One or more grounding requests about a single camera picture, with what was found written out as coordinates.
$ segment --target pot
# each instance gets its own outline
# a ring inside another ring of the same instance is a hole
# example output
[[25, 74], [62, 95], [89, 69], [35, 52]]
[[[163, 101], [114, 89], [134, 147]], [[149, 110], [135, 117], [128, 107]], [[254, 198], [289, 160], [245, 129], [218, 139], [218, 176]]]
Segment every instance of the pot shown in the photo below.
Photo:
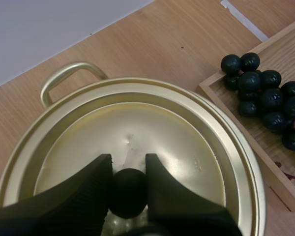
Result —
[[[53, 103], [49, 91], [80, 69], [102, 81]], [[113, 169], [145, 171], [145, 154], [186, 188], [225, 206], [244, 236], [263, 236], [266, 202], [253, 151], [235, 124], [203, 97], [144, 78], [108, 79], [87, 62], [55, 72], [41, 91], [46, 111], [14, 149], [0, 181], [0, 207], [66, 180], [102, 153]], [[109, 213], [103, 235], [144, 225], [146, 211], [124, 220]]]

